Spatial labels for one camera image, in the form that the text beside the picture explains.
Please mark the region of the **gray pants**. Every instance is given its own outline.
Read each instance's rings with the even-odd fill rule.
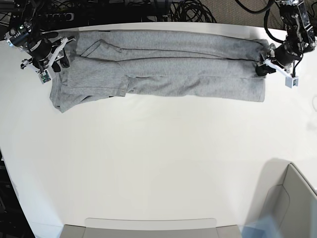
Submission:
[[[70,68],[53,81],[61,112],[126,93],[264,100],[255,66],[267,41],[175,31],[62,32]]]

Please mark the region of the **folded garment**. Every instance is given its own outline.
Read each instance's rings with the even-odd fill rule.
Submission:
[[[126,93],[264,100],[255,66],[265,40],[250,41],[176,31],[61,32],[70,68],[53,80],[51,100],[61,112]]]

